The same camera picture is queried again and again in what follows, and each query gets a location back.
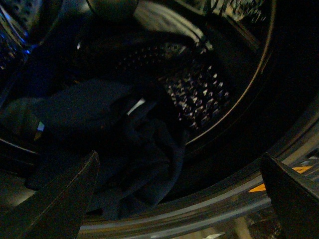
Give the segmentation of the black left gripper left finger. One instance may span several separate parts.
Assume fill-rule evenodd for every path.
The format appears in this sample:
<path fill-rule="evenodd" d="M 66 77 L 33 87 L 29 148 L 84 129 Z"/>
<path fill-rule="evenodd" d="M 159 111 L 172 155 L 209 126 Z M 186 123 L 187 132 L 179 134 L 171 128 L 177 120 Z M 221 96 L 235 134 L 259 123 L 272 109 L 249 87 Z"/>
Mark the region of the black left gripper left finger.
<path fill-rule="evenodd" d="M 99 157 L 77 164 L 0 218 L 2 239 L 75 239 L 93 196 Z"/>

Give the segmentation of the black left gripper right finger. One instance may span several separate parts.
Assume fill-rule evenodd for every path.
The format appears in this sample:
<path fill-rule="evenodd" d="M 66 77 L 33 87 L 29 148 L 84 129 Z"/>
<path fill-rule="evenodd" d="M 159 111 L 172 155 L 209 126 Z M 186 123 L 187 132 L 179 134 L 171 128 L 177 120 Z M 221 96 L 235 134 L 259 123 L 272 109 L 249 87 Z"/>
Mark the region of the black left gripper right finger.
<path fill-rule="evenodd" d="M 269 154 L 261 157 L 266 192 L 288 239 L 319 237 L 319 184 Z"/>

